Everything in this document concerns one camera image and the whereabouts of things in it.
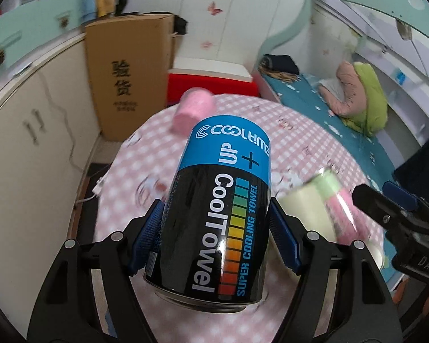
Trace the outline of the black blue cool towel can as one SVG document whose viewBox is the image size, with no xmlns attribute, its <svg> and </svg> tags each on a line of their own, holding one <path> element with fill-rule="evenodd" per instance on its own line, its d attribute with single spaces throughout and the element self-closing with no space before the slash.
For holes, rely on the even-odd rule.
<svg viewBox="0 0 429 343">
<path fill-rule="evenodd" d="M 168 193 L 146 281 L 194 310 L 235 313 L 258 303 L 270 196 L 267 134 L 236 115 L 198 122 Z"/>
</svg>

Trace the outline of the white paper cup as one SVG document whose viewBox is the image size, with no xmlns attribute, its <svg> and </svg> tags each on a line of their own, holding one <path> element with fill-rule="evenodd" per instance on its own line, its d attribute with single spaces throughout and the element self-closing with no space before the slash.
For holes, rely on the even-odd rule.
<svg viewBox="0 0 429 343">
<path fill-rule="evenodd" d="M 384 266 L 384 251 L 375 242 L 368 241 L 366 242 L 366 246 L 378 270 L 382 270 Z"/>
</svg>

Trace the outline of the pale green cup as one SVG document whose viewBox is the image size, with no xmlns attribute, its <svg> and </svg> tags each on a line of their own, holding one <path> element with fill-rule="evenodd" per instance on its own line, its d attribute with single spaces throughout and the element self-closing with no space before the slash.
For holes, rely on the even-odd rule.
<svg viewBox="0 0 429 343">
<path fill-rule="evenodd" d="M 307 231 L 315 231 L 330 242 L 336 241 L 335 228 L 317 189 L 310 184 L 277 197 L 286 214 L 298 218 Z"/>
</svg>

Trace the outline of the pink plastic cup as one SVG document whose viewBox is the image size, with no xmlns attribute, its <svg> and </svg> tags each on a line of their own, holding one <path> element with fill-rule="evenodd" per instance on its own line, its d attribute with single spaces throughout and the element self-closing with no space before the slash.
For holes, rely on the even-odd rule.
<svg viewBox="0 0 429 343">
<path fill-rule="evenodd" d="M 172 119 L 172 131 L 188 137 L 195 125 L 216 111 L 214 95 L 202 87 L 192 87 L 181 97 Z"/>
</svg>

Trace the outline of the green pink label can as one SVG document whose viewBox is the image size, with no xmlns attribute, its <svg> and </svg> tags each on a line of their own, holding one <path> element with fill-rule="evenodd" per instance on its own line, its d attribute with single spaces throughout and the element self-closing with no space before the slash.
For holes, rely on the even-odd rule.
<svg viewBox="0 0 429 343">
<path fill-rule="evenodd" d="M 337 242 L 349 245 L 355 240 L 366 241 L 370 232 L 360 211 L 354 206 L 351 193 L 329 167 L 318 170 L 311 179 L 332 219 Z"/>
</svg>

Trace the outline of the green pink folded quilt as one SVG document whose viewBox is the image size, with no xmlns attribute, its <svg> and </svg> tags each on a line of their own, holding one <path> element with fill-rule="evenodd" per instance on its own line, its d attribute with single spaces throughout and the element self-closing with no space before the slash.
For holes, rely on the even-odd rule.
<svg viewBox="0 0 429 343">
<path fill-rule="evenodd" d="M 343 61 L 333 79 L 318 83 L 318 92 L 345 126 L 373 136 L 388 122 L 388 100 L 368 63 Z"/>
</svg>

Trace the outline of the white power strip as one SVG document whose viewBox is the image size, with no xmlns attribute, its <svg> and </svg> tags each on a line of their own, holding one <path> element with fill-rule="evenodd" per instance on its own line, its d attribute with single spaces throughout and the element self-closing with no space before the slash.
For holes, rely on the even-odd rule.
<svg viewBox="0 0 429 343">
<path fill-rule="evenodd" d="M 94 185 L 94 188 L 92 189 L 92 193 L 94 194 L 94 196 L 100 197 L 106 177 L 107 175 L 103 175 L 97 180 L 96 184 Z"/>
</svg>

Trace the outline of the teal patterned bed mattress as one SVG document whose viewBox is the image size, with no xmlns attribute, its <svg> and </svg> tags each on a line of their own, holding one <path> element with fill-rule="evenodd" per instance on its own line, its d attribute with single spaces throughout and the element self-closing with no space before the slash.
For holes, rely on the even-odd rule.
<svg viewBox="0 0 429 343">
<path fill-rule="evenodd" d="M 317 77 L 304 73 L 285 83 L 260 75 L 256 81 L 262 97 L 281 104 L 278 125 L 286 132 L 274 147 L 274 195 L 289 193 L 324 167 L 348 190 L 361 183 L 380 190 L 391 180 L 394 166 L 378 138 L 345 126 L 319 94 Z"/>
</svg>

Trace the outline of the dark folded clothes pile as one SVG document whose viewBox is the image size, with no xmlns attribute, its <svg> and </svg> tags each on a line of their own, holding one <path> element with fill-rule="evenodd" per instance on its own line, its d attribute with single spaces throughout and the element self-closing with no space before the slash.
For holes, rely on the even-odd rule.
<svg viewBox="0 0 429 343">
<path fill-rule="evenodd" d="M 288 55 L 265 54 L 259 62 L 259 72 L 276 80 L 292 83 L 298 80 L 300 70 Z"/>
</svg>

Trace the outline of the cream low cabinet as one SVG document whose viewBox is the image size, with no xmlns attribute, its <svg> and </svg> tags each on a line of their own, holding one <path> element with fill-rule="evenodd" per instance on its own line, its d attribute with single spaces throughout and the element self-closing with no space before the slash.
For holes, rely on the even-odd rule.
<svg viewBox="0 0 429 343">
<path fill-rule="evenodd" d="M 65 242 L 99 134 L 83 35 L 0 91 L 0 308 L 21 334 Z"/>
</svg>

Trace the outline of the red storage box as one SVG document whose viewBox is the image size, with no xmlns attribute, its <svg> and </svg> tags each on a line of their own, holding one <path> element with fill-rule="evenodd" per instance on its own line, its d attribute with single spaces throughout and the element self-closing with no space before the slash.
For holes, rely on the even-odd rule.
<svg viewBox="0 0 429 343">
<path fill-rule="evenodd" d="M 254 81 L 239 81 L 222 77 L 196 74 L 170 73 L 168 75 L 167 105 L 180 102 L 182 95 L 193 87 L 207 89 L 214 95 L 246 95 L 259 97 L 259 88 Z"/>
</svg>

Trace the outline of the white wardrobe doors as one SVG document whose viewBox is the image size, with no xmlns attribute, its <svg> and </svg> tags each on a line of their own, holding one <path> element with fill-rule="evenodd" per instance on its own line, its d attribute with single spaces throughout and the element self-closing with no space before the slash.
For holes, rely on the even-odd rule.
<svg viewBox="0 0 429 343">
<path fill-rule="evenodd" d="M 126 12 L 170 12 L 186 19 L 177 57 L 252 69 L 266 39 L 296 20 L 305 0 L 128 0 Z"/>
</svg>

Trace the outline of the tall cardboard box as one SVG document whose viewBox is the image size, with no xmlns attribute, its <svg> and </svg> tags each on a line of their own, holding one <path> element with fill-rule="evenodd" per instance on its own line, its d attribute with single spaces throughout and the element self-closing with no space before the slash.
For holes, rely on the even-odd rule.
<svg viewBox="0 0 429 343">
<path fill-rule="evenodd" d="M 143 14 L 85 27 L 94 107 L 103 137 L 123 142 L 167 106 L 173 16 Z"/>
</svg>

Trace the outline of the teal drawer unit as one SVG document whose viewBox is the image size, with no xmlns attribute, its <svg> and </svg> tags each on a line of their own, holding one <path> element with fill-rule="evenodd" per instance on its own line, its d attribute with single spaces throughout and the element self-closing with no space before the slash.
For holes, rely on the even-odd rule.
<svg viewBox="0 0 429 343">
<path fill-rule="evenodd" d="M 75 29 L 81 0 L 35 0 L 0 16 L 0 76 L 22 57 Z"/>
</svg>

